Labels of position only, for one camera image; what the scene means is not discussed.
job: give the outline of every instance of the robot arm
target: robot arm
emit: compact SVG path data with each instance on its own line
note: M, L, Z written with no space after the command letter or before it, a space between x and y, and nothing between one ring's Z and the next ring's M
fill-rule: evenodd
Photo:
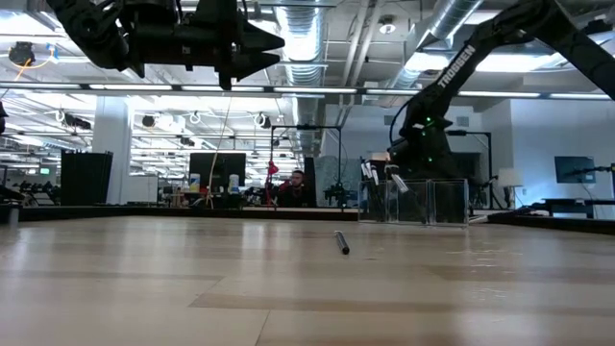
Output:
M615 59L577 30L555 0L521 0L481 23L435 82L406 102L401 138L388 149L391 159L424 178L461 178L444 131L452 125L444 116L453 97L494 49L535 38L615 100Z
M47 0L68 35L103 68L131 68L145 76L145 63L213 66L220 86L280 61L263 53L284 40L250 24L230 0L200 0L181 15L175 0Z

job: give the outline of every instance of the ceiling duct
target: ceiling duct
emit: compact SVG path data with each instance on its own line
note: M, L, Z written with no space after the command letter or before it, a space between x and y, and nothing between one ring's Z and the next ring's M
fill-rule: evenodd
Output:
M431 17L412 25L406 39L406 62L418 48L453 37L481 3L482 0L438 0L433 7ZM387 87L410 88L420 75L421 71L402 67ZM390 107L391 103L392 98L387 97L384 102L381 102L381 106Z
M276 7L280 35L285 39L283 54L292 62L318 62L323 53L325 12L311 7ZM291 86L318 87L323 82L323 68L310 65L286 65L286 78ZM293 99L295 125L317 124L318 98ZM313 136L297 134L299 150L313 152L317 147Z

